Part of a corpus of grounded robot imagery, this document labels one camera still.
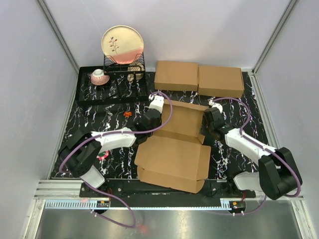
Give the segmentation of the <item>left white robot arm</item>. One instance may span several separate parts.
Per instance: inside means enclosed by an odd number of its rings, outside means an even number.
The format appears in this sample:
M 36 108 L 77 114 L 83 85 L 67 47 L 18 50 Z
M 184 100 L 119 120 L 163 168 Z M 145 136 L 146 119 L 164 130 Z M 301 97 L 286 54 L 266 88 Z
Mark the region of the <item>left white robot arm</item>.
M 108 132 L 78 130 L 62 144 L 58 157 L 65 160 L 81 143 L 85 142 L 64 164 L 71 175 L 90 184 L 90 191 L 96 197 L 103 197 L 108 190 L 105 178 L 93 165 L 102 152 L 122 147 L 136 147 L 151 137 L 152 130 L 161 125 L 162 110 L 148 109 L 130 127 Z

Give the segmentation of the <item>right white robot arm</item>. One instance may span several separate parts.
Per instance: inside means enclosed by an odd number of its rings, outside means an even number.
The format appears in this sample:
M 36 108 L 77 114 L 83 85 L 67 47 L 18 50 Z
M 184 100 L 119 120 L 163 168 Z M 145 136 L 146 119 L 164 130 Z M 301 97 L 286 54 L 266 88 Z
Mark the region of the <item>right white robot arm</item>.
M 237 172 L 230 176 L 226 191 L 238 197 L 246 190 L 259 191 L 276 200 L 282 196 L 295 197 L 301 191 L 302 178 L 291 151 L 276 149 L 247 135 L 243 129 L 226 123 L 222 107 L 211 107 L 203 113 L 203 127 L 214 138 L 241 152 L 257 166 L 257 172 Z

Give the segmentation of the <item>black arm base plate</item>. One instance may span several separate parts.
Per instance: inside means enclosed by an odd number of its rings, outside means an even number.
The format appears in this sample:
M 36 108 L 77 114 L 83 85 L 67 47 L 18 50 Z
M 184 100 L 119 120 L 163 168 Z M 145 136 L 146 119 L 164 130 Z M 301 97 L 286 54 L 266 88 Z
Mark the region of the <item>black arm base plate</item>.
M 242 198 L 252 199 L 256 197 L 253 191 L 229 191 L 228 183 L 225 180 L 205 180 L 202 189 L 198 192 L 201 196 L 212 198 Z M 132 195 L 156 195 L 156 194 L 186 194 L 184 191 L 166 188 L 153 184 L 141 182 L 138 179 L 107 179 L 106 182 L 98 188 L 100 191 L 113 194 L 124 198 Z

